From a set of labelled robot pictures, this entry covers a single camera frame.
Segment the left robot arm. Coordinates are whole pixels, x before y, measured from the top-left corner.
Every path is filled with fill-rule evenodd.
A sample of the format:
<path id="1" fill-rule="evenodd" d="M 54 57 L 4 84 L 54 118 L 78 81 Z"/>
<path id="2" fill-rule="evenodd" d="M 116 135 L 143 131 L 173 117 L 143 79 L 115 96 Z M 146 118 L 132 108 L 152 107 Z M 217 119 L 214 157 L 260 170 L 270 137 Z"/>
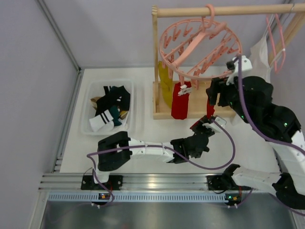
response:
<path id="1" fill-rule="evenodd" d="M 213 123 L 206 116 L 197 121 L 191 130 L 193 135 L 165 143 L 153 143 L 130 138 L 126 131 L 120 131 L 98 142 L 97 166 L 94 167 L 95 184 L 107 183 L 110 173 L 129 160 L 151 159 L 164 163 L 180 164 L 190 158 L 200 158 L 209 152 L 209 137 L 215 134 Z"/>

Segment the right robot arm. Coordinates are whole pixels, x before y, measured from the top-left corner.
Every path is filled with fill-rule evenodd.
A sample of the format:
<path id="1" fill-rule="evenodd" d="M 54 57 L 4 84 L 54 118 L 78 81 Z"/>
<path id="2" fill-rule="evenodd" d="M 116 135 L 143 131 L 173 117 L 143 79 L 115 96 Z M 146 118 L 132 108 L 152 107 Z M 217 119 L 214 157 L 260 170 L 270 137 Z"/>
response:
<path id="1" fill-rule="evenodd" d="M 272 102 L 273 86 L 258 76 L 214 78 L 209 103 L 229 106 L 279 155 L 286 171 L 267 173 L 231 164 L 222 180 L 267 192 L 292 209 L 305 208 L 305 139 L 294 112 Z"/>

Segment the black striped sock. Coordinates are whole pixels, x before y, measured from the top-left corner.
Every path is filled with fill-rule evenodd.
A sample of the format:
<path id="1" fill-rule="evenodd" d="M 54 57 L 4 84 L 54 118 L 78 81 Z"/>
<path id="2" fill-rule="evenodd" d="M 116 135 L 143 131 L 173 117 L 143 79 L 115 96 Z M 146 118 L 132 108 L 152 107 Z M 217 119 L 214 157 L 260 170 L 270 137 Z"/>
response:
<path id="1" fill-rule="evenodd" d="M 124 86 L 113 86 L 105 96 L 97 101 L 97 110 L 95 115 L 100 115 L 104 111 L 110 109 L 112 106 L 119 107 L 123 111 L 130 109 L 131 94 Z"/>

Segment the teal green sock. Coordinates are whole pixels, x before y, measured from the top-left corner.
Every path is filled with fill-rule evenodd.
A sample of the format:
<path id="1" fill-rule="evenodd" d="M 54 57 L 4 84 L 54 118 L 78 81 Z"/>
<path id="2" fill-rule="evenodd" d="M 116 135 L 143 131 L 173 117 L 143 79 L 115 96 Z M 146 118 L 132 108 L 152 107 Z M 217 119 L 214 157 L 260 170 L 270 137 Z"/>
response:
<path id="1" fill-rule="evenodd" d="M 119 121 L 120 112 L 116 106 L 112 106 L 110 109 L 110 114 L 113 117 L 114 126 L 121 126 L 122 123 Z"/>

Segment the mustard yellow sock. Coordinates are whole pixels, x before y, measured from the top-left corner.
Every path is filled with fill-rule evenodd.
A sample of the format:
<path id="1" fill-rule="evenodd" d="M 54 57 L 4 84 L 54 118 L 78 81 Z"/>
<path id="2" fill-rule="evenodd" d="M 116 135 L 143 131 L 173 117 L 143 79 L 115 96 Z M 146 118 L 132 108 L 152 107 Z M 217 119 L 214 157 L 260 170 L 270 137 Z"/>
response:
<path id="1" fill-rule="evenodd" d="M 167 65 L 164 65 L 162 61 L 158 62 L 158 72 L 164 102 L 171 109 L 173 101 L 173 81 L 169 78 L 169 71 Z"/>

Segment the white striped sock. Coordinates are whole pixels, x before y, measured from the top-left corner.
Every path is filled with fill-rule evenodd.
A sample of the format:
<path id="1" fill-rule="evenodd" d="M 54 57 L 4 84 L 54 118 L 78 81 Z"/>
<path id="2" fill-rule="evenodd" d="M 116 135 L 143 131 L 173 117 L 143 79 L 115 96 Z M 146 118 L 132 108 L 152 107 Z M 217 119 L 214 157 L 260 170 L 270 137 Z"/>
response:
<path id="1" fill-rule="evenodd" d="M 114 128 L 114 118 L 109 110 L 89 119 L 89 123 L 93 132 L 98 132 L 100 129 L 102 131 L 110 131 Z"/>

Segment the red sock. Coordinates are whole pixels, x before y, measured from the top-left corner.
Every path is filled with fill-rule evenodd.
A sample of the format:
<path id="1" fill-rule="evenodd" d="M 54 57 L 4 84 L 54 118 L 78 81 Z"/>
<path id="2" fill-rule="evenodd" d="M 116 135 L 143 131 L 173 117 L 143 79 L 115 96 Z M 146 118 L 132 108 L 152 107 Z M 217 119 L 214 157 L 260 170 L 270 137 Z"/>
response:
<path id="1" fill-rule="evenodd" d="M 207 99 L 207 104 L 206 104 L 206 115 L 204 115 L 202 118 L 200 118 L 197 122 L 195 122 L 190 129 L 193 130 L 196 127 L 198 127 L 200 124 L 206 124 L 206 123 L 211 123 L 211 121 L 214 119 L 214 105 L 210 104 L 210 99 Z"/>
<path id="2" fill-rule="evenodd" d="M 173 88 L 173 101 L 171 108 L 171 116 L 174 119 L 184 120 L 188 114 L 188 103 L 190 93 L 179 95 L 181 90 L 180 82 L 176 83 Z"/>

